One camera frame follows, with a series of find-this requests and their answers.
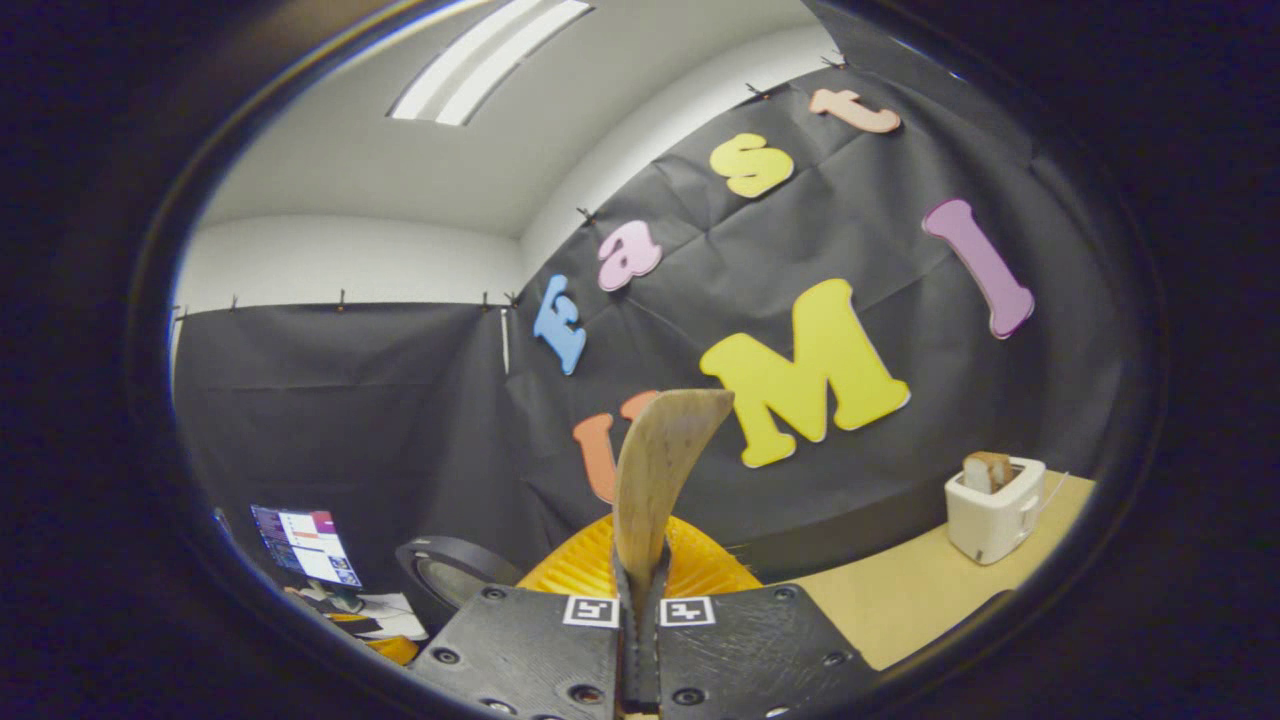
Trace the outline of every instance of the black speaker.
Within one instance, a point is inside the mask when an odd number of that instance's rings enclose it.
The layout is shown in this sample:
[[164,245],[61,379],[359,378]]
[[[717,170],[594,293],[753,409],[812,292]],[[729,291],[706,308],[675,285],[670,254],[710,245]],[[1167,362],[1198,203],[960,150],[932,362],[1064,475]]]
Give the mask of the black speaker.
[[404,597],[433,635],[490,583],[513,585],[524,573],[479,544],[458,538],[421,537],[396,548],[408,575]]

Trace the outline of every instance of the computer monitor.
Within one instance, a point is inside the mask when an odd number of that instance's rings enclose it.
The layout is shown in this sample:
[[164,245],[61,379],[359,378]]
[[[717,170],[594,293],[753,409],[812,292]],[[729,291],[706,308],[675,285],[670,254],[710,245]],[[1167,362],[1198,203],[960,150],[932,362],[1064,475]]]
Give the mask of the computer monitor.
[[276,565],[308,578],[360,589],[347,552],[326,510],[279,510],[251,505],[253,521]]

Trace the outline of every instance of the ceiling light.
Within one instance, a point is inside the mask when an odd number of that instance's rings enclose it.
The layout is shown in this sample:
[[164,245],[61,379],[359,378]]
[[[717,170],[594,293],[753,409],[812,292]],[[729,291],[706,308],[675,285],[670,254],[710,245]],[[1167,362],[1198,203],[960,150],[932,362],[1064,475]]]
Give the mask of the ceiling light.
[[591,9],[586,3],[579,0],[564,0],[545,13],[534,18],[527,26],[512,35],[497,50],[493,51],[480,67],[472,70],[471,76],[458,87],[453,97],[444,104],[444,109],[435,120],[449,126],[460,126],[471,117],[480,101],[489,91],[511,72],[526,55],[538,49],[548,37],[556,35],[561,28],[571,23],[579,15]]
[[[457,14],[483,5],[492,0],[462,0],[449,5],[449,14]],[[492,40],[507,26],[517,20],[521,15],[538,5],[540,0],[515,0],[499,8],[497,12],[476,23],[468,32],[458,37],[439,58],[422,72],[410,85],[404,95],[396,101],[390,117],[397,119],[413,119],[422,113],[422,108],[440,90],[440,86],[452,76],[481,45]]]

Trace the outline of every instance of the wooden table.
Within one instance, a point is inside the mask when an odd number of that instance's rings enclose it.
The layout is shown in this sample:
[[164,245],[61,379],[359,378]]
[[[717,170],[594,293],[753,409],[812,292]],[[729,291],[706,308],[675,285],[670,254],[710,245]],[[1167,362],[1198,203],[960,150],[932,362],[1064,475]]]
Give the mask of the wooden table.
[[1093,480],[1073,475],[1062,480],[1060,473],[1046,471],[1044,488],[1059,489],[1036,530],[992,565],[978,565],[956,550],[943,524],[878,555],[791,582],[809,592],[872,667],[882,670],[950,630],[997,592],[1025,580],[1066,534]]

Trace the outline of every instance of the wooden spatula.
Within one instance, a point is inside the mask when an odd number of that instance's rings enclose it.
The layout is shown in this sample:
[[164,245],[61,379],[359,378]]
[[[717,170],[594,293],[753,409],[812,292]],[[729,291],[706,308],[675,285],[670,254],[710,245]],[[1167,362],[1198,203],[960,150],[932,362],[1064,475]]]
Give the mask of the wooden spatula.
[[727,389],[673,389],[654,397],[627,432],[613,495],[613,544],[632,607],[644,607],[676,497],[732,409]]

